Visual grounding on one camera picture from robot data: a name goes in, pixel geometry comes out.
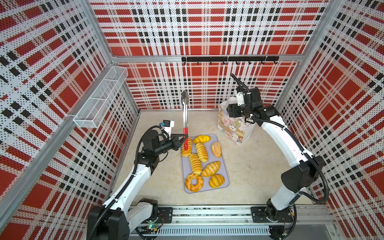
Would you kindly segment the red handled metal tongs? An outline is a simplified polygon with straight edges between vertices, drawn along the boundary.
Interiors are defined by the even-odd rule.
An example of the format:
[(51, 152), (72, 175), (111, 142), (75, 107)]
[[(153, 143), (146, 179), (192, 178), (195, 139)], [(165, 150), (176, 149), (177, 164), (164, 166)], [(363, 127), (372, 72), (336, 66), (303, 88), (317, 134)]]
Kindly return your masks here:
[(183, 128), (184, 134), (188, 135), (188, 105), (189, 105), (189, 93), (187, 90), (182, 92), (182, 107), (183, 107)]

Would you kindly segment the cartoon animal paper bag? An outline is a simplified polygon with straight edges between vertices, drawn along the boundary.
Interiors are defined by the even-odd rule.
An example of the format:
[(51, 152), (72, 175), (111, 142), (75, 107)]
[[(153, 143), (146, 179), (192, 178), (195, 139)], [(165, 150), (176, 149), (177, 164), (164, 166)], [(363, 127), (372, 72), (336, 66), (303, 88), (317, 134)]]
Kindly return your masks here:
[(218, 129), (236, 145), (241, 147), (251, 136), (256, 125), (245, 122), (244, 117), (229, 117), (227, 107), (229, 104), (237, 105), (237, 99), (230, 97), (227, 101), (220, 103), (218, 115)]

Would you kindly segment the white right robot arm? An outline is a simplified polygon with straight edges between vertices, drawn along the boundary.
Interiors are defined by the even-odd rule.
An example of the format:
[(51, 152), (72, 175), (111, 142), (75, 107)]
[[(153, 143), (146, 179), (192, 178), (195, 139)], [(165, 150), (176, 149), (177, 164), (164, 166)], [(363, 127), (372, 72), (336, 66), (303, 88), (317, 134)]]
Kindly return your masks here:
[[(266, 219), (273, 223), (280, 221), (300, 196), (320, 204), (327, 201), (329, 187), (322, 172), (325, 161), (321, 156), (314, 156), (299, 142), (275, 107), (263, 104), (258, 88), (237, 87), (236, 101), (226, 109), (231, 118), (243, 117), (247, 123), (258, 124), (267, 132), (291, 167), (282, 173), (282, 186), (266, 203)], [(306, 191), (317, 179), (321, 179), (324, 184), (323, 200), (315, 199)]]

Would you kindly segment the yellow mottled bread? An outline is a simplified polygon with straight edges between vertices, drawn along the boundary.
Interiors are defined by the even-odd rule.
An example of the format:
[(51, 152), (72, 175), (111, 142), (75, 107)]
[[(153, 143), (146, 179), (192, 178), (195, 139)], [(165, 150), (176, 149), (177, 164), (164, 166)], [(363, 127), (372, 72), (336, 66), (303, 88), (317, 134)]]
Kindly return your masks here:
[(210, 140), (211, 140), (211, 137), (208, 135), (199, 135), (193, 140), (193, 142), (194, 142), (194, 144), (197, 144), (197, 143), (203, 143), (204, 144), (204, 143), (209, 142)]

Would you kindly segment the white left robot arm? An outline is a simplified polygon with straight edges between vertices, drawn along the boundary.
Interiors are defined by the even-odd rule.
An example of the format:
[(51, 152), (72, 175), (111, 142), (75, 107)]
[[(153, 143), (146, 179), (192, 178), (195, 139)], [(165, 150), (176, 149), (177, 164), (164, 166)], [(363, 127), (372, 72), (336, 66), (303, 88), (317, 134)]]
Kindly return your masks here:
[(142, 199), (131, 204), (160, 162), (160, 155), (177, 151), (188, 134), (169, 134), (161, 126), (150, 127), (140, 138), (134, 166), (118, 190), (101, 206), (93, 207), (88, 216), (88, 240), (127, 240), (144, 221), (158, 217), (158, 202)]

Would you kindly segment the round sugared bun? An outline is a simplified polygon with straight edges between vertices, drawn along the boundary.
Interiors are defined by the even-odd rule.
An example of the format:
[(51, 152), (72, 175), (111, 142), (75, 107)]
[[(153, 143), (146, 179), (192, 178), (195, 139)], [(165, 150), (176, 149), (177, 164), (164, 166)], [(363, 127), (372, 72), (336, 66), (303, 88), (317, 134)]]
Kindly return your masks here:
[(222, 147), (219, 142), (213, 142), (211, 146), (211, 150), (213, 155), (216, 158), (221, 158), (222, 157)]

